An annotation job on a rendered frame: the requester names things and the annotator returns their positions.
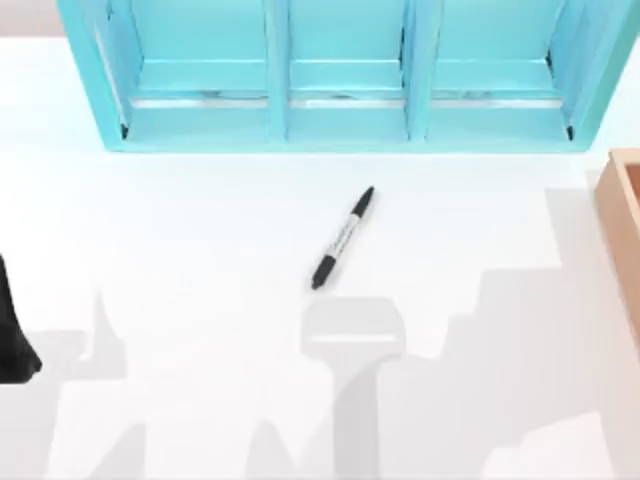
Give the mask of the black and grey marker pen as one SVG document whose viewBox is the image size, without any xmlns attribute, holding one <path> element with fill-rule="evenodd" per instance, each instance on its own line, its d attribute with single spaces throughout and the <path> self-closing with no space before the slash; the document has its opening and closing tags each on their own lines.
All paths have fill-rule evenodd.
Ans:
<svg viewBox="0 0 640 480">
<path fill-rule="evenodd" d="M 329 279 L 340 256 L 348 245 L 353 233 L 366 213 L 374 196 L 375 187 L 369 186 L 355 203 L 347 220 L 339 230 L 334 241 L 326 249 L 321 261 L 311 277 L 311 288 L 318 290 Z"/>
</svg>

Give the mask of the light blue rack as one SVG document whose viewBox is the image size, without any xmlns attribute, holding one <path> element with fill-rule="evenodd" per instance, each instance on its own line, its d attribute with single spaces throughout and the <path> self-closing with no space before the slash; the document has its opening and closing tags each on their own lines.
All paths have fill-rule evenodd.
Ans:
<svg viewBox="0 0 640 480">
<path fill-rule="evenodd" d="M 582 152 L 640 0 L 56 0 L 117 152 Z"/>
</svg>

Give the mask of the salmon-coloured box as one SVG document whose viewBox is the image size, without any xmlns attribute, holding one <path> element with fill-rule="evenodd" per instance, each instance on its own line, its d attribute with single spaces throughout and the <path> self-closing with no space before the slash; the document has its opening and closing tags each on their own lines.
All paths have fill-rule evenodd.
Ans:
<svg viewBox="0 0 640 480">
<path fill-rule="evenodd" d="M 640 148 L 609 151 L 594 197 L 640 353 Z"/>
</svg>

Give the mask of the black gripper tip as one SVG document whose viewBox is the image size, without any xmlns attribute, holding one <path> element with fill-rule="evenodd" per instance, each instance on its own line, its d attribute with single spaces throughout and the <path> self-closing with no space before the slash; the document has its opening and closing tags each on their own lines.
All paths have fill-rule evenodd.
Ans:
<svg viewBox="0 0 640 480">
<path fill-rule="evenodd" d="M 19 324 L 6 265 L 0 255 L 0 385 L 25 384 L 42 366 Z"/>
</svg>

